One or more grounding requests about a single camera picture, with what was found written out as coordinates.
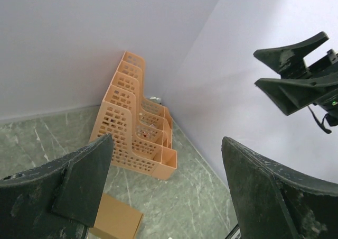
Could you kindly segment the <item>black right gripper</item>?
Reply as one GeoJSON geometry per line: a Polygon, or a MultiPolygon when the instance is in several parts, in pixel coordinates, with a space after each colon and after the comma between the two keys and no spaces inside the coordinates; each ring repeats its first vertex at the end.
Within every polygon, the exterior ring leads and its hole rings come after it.
{"type": "Polygon", "coordinates": [[[325,32],[302,42],[284,47],[258,49],[253,56],[268,66],[282,78],[307,79],[272,79],[260,78],[255,85],[260,88],[285,114],[318,105],[326,111],[322,120],[315,113],[312,116],[319,127],[327,122],[337,126],[337,53],[330,49],[326,55],[312,65],[307,66],[304,58],[329,39],[325,32]]]}

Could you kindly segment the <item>brown cardboard box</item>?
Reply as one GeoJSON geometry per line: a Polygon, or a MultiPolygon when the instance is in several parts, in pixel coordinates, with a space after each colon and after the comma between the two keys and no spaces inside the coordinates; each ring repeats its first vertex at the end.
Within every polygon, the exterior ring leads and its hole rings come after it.
{"type": "Polygon", "coordinates": [[[103,194],[94,227],[89,233],[99,238],[134,239],[144,214],[129,205],[103,194]]]}

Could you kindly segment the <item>peach plastic file organizer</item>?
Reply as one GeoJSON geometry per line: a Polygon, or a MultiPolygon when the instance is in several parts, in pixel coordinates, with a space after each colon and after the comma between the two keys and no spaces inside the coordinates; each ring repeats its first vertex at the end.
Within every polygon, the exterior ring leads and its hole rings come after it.
{"type": "Polygon", "coordinates": [[[90,141],[110,134],[115,166],[167,180],[177,169],[173,120],[143,94],[145,61],[125,51],[102,99],[90,141]]]}

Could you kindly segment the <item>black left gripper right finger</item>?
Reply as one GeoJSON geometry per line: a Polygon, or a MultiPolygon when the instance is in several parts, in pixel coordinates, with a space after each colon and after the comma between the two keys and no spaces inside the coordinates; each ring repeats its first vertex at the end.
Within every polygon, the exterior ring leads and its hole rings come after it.
{"type": "Polygon", "coordinates": [[[230,137],[221,150],[241,238],[337,238],[337,184],[230,137]]]}

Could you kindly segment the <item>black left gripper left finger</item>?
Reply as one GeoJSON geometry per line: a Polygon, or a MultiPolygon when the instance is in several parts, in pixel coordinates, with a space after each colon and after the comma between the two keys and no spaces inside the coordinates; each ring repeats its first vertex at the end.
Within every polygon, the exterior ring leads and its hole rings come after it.
{"type": "Polygon", "coordinates": [[[105,134],[39,167],[1,179],[1,238],[86,238],[114,141],[105,134]]]}

